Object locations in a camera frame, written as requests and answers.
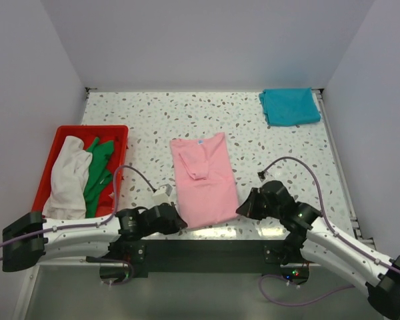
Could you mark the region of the pink t shirt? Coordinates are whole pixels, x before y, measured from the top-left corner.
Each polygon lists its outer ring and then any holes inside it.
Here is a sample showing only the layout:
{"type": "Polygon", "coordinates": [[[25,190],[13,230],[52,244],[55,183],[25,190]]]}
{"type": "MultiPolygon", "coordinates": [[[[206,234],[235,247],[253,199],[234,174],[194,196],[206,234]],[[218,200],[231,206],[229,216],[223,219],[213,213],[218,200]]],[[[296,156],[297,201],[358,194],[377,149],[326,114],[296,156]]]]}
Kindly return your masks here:
{"type": "Polygon", "coordinates": [[[179,213],[190,229],[233,220],[239,206],[224,133],[170,141],[179,213]]]}

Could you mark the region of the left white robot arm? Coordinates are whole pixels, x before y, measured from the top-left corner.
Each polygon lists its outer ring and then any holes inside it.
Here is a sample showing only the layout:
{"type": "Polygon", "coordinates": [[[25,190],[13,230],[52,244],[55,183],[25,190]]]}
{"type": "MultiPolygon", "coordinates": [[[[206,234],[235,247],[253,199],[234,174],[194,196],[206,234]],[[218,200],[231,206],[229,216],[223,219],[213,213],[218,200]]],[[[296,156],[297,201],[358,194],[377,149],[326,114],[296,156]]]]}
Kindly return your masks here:
{"type": "Polygon", "coordinates": [[[106,257],[120,260],[125,253],[122,241],[138,241],[154,233],[169,235],[187,228],[174,203],[150,209],[122,209],[107,216],[62,220],[33,211],[2,231],[2,271],[12,273],[35,266],[40,261],[64,257],[106,257]]]}

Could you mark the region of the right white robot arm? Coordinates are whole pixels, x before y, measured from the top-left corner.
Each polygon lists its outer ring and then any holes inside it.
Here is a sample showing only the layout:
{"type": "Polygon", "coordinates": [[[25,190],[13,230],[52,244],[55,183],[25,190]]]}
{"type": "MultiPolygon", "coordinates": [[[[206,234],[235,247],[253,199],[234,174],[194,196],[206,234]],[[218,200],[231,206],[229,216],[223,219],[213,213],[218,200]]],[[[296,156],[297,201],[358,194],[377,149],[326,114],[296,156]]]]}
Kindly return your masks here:
{"type": "Polygon", "coordinates": [[[302,258],[334,272],[366,295],[382,316],[400,319],[400,256],[370,248],[330,222],[313,206],[296,201],[280,181],[252,188],[236,210],[250,219],[277,219],[288,235],[272,253],[282,265],[302,258]]]}

